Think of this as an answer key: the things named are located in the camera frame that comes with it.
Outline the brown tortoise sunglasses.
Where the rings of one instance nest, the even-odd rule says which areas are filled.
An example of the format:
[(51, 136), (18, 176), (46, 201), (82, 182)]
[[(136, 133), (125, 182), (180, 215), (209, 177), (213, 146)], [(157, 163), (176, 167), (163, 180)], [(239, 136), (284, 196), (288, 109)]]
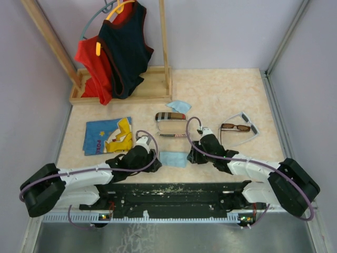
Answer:
[(234, 132), (250, 132), (251, 127), (248, 125), (236, 125), (232, 123), (222, 123), (220, 128), (219, 128), (219, 138), (220, 138), (220, 143), (224, 144), (222, 141), (222, 132), (224, 131), (234, 131)]

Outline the light blue cleaning cloth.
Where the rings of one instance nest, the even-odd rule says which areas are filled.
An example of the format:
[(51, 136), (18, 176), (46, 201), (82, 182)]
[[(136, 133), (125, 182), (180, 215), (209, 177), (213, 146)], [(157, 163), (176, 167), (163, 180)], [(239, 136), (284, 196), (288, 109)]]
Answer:
[(160, 162), (164, 166), (185, 168), (188, 154), (185, 152), (160, 152)]

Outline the flag newsprint glasses case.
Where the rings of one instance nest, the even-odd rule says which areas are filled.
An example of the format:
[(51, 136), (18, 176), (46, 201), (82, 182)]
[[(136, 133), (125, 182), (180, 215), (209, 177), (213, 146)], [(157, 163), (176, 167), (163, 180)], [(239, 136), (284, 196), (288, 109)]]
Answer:
[(158, 131), (158, 134), (159, 136), (174, 138), (182, 138), (187, 136), (185, 126), (170, 126), (168, 128), (163, 128)]

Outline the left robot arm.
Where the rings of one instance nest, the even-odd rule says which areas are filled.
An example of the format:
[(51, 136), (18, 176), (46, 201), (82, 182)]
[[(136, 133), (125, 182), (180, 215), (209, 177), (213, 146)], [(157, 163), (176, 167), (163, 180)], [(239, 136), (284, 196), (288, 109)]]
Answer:
[(158, 149), (136, 145), (127, 154), (92, 167), (59, 169), (48, 163), (21, 185), (19, 199), (32, 218), (70, 205), (104, 209), (110, 202), (104, 187), (140, 172), (157, 171), (162, 165), (157, 156)]

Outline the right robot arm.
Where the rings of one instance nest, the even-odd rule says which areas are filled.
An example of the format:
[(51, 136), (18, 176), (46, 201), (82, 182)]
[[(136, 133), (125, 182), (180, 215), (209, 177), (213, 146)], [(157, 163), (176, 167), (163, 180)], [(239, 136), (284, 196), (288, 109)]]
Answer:
[(237, 151), (226, 150), (209, 128), (198, 130), (198, 134), (201, 138), (190, 142), (191, 163), (209, 162), (221, 172), (249, 178), (235, 195), (240, 208), (260, 202), (280, 206), (296, 217), (312, 209), (312, 201), (321, 189), (294, 159), (254, 160)]

